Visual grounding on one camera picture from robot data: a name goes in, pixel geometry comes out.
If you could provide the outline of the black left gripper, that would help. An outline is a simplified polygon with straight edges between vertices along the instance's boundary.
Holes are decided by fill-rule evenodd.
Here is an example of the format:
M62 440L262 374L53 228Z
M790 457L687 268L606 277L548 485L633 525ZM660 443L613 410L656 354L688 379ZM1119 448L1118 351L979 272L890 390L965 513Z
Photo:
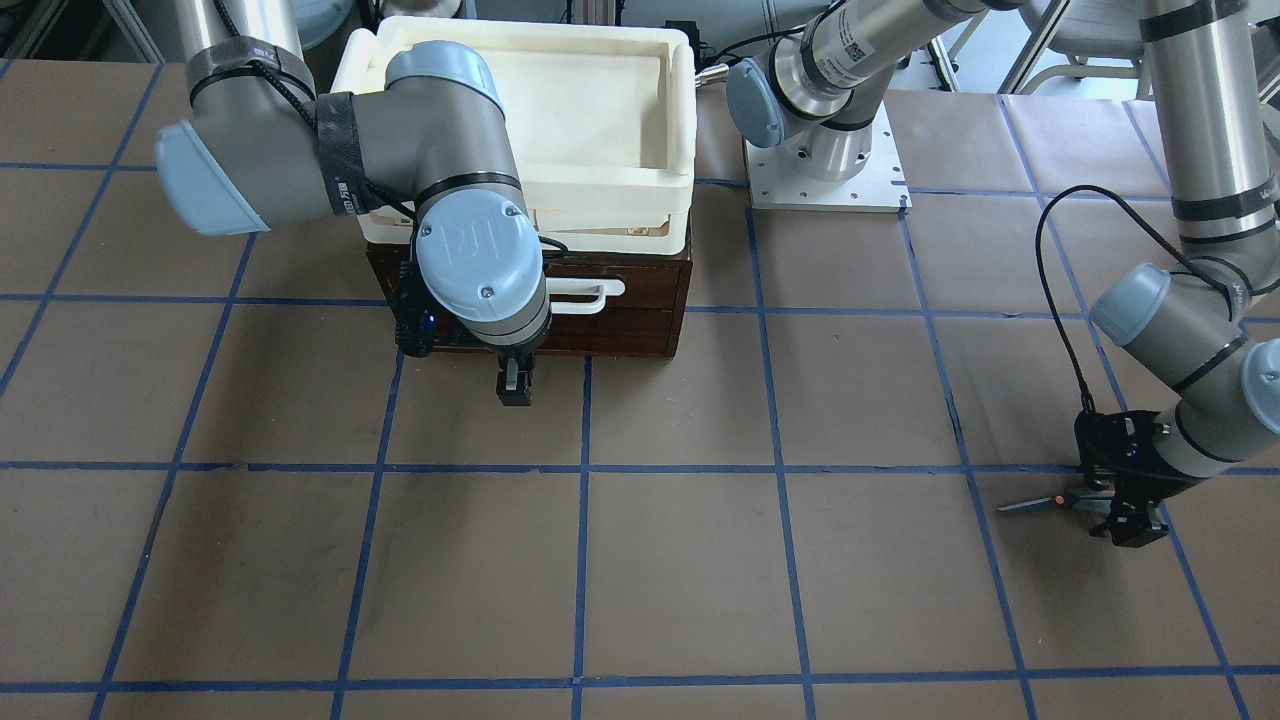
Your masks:
M1085 483L1101 489L1107 480L1120 498L1108 511L1108 538L1117 547L1139 548L1167 538L1160 502L1202 482L1158 455L1155 441L1170 430L1157 416L1151 410L1082 411L1074 421Z

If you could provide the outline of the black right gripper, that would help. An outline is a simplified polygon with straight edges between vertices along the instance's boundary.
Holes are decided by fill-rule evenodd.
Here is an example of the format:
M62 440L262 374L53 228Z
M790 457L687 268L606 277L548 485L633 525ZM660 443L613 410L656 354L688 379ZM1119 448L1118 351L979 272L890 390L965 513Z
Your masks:
M426 287L416 263L399 263L390 292L396 343L408 357L436 348L488 350L498 356L495 395L507 407L532 404L535 352L549 334L549 296L534 302L534 315L509 334L474 332Z

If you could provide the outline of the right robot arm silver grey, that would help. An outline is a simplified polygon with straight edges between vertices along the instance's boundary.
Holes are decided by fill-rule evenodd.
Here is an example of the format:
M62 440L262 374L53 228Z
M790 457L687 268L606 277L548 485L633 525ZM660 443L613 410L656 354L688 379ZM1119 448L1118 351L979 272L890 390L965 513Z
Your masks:
M244 234L388 206L412 219L389 306L403 355L438 342L497 355L495 392L531 401L552 302L486 61L429 40L383 90L320 94L288 1L183 1L193 115L161 129L156 168L180 219Z

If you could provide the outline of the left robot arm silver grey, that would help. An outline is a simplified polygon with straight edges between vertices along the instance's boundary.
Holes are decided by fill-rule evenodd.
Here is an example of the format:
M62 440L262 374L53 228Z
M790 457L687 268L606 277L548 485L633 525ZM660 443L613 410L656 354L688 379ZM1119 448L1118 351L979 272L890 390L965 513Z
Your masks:
M1242 318L1277 288L1277 177L1260 120L1244 1L1135 1L1162 133L1176 261L1143 263L1091 309L1091 320L1176 396L1170 409L1102 414L1078 380L1074 423L1085 486L1050 498L1101 516L1116 546L1161 539L1166 498L1277 443L1277 342ZM822 145L863 133L896 63L945 31L1015 1L833 1L765 51L726 69L727 102L759 149L792 145L801 173L856 173L817 163Z

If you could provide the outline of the grey metal arm base plate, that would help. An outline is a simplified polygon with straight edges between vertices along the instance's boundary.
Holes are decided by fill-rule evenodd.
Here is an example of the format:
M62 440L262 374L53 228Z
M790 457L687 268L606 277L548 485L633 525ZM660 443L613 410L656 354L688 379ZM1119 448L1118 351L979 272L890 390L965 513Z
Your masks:
M746 142L744 154L755 209L899 213L913 206L884 104L860 129L815 126L773 149Z

